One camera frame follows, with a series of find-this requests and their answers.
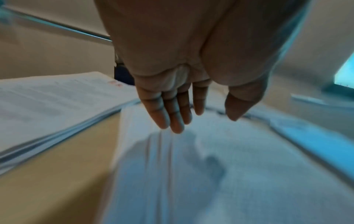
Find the paper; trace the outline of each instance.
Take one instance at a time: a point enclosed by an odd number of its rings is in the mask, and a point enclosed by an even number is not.
[[[99,72],[0,80],[0,170],[137,102]]]
[[[126,108],[121,119],[119,158],[135,143],[159,131],[141,107]],[[353,223],[353,190],[268,126],[248,119],[234,123],[206,111],[200,117],[194,114],[186,131],[196,134],[201,160],[213,156],[226,171],[214,199],[190,223]],[[143,159],[135,161],[136,166],[142,163]],[[124,205],[105,205],[106,211],[117,206],[122,212],[125,209]],[[142,207],[151,209],[143,203]]]

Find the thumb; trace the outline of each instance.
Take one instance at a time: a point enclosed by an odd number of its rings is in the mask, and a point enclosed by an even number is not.
[[[269,75],[264,75],[256,81],[241,85],[229,86],[229,94],[225,101],[227,116],[236,121],[264,96]]]

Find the hand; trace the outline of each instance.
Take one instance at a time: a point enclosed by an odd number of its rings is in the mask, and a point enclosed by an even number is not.
[[[258,103],[310,0],[96,0],[115,50],[160,128],[181,133],[211,81],[229,86],[226,114]]]

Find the wooden desk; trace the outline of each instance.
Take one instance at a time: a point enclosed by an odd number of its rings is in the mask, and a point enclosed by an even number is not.
[[[110,173],[119,114],[0,176],[1,224],[87,224]]]

